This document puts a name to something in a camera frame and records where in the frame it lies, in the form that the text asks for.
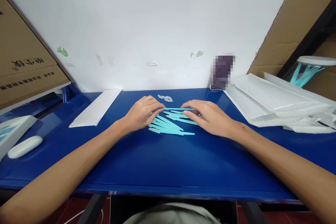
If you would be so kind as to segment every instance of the red tile floor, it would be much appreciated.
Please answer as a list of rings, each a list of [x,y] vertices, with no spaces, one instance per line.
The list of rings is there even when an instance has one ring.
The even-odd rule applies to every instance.
[[[64,224],[73,216],[83,211],[89,199],[71,198],[64,202],[43,224]],[[110,197],[103,206],[103,224],[110,223]],[[309,212],[264,212],[269,224],[323,224],[315,215]],[[68,224],[76,224],[81,215],[71,220]],[[99,215],[96,224],[101,224],[102,214]],[[241,206],[238,206],[239,224],[248,224]]]

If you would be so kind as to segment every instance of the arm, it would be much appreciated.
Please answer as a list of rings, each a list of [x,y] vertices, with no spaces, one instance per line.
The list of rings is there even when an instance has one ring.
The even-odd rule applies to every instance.
[[[43,221],[72,194],[119,139],[146,127],[163,107],[152,96],[137,101],[125,117],[65,156],[7,201],[0,208],[0,223]]]
[[[232,120],[214,103],[192,100],[182,107],[197,109],[194,113],[183,113],[209,133],[231,138],[244,146],[322,221],[335,223],[334,174],[259,135],[245,124]]]

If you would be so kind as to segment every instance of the hand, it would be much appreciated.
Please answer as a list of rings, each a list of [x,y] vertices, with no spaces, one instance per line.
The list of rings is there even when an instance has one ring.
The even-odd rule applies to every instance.
[[[183,111],[183,114],[196,122],[207,132],[235,140],[239,130],[247,128],[243,123],[231,119],[220,107],[210,101],[191,100],[181,108],[191,107],[193,111]]]
[[[142,129],[152,123],[153,119],[163,111],[165,106],[153,96],[144,96],[138,100],[129,112],[121,118],[127,132]]]

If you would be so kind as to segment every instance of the white wall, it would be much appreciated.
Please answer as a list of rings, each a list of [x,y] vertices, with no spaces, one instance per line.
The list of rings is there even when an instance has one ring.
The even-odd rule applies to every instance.
[[[236,55],[233,76],[243,75],[283,2],[13,1],[83,92],[203,88],[214,56],[226,52]],[[57,53],[59,46],[68,57]],[[190,58],[197,50],[204,50],[204,55]],[[149,61],[158,66],[147,66]]]

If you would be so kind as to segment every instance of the computer mouse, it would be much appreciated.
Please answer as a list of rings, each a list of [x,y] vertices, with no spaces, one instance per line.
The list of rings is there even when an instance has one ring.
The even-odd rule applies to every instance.
[[[42,140],[40,136],[32,136],[10,149],[7,153],[8,157],[11,159],[19,158],[39,146]]]

